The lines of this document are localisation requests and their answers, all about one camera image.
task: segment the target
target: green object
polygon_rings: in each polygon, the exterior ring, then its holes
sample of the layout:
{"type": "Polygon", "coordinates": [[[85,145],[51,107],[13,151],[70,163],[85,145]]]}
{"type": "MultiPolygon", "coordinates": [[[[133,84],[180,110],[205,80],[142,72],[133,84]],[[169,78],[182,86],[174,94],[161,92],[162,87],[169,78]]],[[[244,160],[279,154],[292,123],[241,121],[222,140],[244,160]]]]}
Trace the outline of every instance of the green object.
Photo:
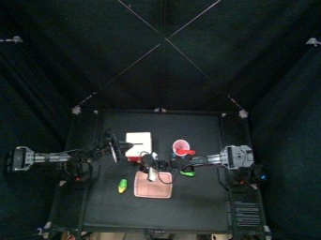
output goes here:
{"type": "Polygon", "coordinates": [[[124,193],[128,189],[128,180],[122,179],[118,185],[118,192],[124,193]]]}
{"type": "Polygon", "coordinates": [[[196,172],[184,172],[181,171],[181,174],[185,176],[196,176],[196,172]]]}

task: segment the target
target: metal rod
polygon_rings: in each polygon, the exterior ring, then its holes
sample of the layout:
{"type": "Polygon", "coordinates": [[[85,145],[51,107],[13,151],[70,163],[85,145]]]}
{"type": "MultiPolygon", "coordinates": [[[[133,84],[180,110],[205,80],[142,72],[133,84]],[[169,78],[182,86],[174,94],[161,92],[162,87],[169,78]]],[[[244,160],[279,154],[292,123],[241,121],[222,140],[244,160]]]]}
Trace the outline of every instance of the metal rod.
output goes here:
{"type": "Polygon", "coordinates": [[[141,19],[141,21],[154,30],[156,33],[160,34],[157,29],[148,23],[148,21],[138,15],[138,13],[124,3],[124,1],[118,0],[118,2],[126,7],[126,9],[141,19]]]}
{"type": "Polygon", "coordinates": [[[210,82],[216,85],[217,89],[228,96],[229,100],[235,103],[235,105],[240,108],[240,110],[244,110],[243,106],[237,103],[235,98],[231,96],[231,94],[222,89],[222,87],[214,82],[213,78],[206,74],[206,72],[201,69],[200,66],[196,65],[196,63],[189,59],[189,57],[185,55],[185,53],[178,49],[178,47],[174,45],[174,43],[166,38],[166,41],[173,46],[173,48],[184,55],[184,57],[188,59],[188,61],[194,65],[194,67],[200,70],[200,72],[206,76],[206,78],[210,80],[210,82]]]}
{"type": "Polygon", "coordinates": [[[218,3],[221,0],[216,1],[169,37],[174,37],[218,3]]]}
{"type": "Polygon", "coordinates": [[[79,107],[82,104],[85,104],[93,97],[94,95],[98,94],[99,91],[161,46],[161,44],[157,44],[114,77],[111,80],[107,81],[106,84],[99,88],[98,91],[93,92],[85,100],[82,100],[77,107],[79,107]]]}

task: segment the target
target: yellow object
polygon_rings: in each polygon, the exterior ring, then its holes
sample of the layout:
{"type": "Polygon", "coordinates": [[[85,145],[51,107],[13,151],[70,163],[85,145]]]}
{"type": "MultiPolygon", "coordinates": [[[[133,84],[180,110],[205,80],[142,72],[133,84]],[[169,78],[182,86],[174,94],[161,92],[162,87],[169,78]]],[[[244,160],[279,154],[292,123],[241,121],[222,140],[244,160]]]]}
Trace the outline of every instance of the yellow object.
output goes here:
{"type": "Polygon", "coordinates": [[[128,189],[128,180],[122,179],[118,185],[118,192],[124,193],[128,189]]]}

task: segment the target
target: black table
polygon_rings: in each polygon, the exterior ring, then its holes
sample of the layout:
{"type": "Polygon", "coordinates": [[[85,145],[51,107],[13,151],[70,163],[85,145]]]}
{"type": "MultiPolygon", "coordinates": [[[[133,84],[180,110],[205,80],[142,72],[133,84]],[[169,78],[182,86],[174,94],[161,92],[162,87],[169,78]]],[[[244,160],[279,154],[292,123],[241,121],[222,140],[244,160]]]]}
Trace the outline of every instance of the black table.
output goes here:
{"type": "MultiPolygon", "coordinates": [[[[82,112],[70,129],[69,149],[93,149],[106,128],[120,140],[128,132],[150,132],[152,148],[172,158],[172,145],[185,139],[198,156],[218,154],[227,145],[251,143],[248,123],[237,113],[213,112],[82,112]]],[[[101,176],[94,185],[58,187],[51,212],[54,231],[229,233],[229,193],[218,183],[217,168],[200,167],[196,176],[178,175],[170,199],[134,196],[137,165],[98,160],[101,176]],[[118,193],[122,178],[129,189],[118,193]]]]}

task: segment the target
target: pink tray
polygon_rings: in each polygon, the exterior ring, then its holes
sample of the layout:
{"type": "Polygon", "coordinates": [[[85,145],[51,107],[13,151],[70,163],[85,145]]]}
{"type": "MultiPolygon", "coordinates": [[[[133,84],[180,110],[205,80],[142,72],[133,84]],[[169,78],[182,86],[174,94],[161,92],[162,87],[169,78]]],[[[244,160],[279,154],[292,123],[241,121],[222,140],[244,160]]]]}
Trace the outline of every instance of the pink tray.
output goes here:
{"type": "MultiPolygon", "coordinates": [[[[169,199],[172,197],[173,184],[164,184],[157,177],[156,181],[148,180],[148,174],[137,172],[134,183],[134,195],[140,198],[169,199]]],[[[172,182],[172,174],[161,172],[160,177],[164,182],[172,182]]]]}

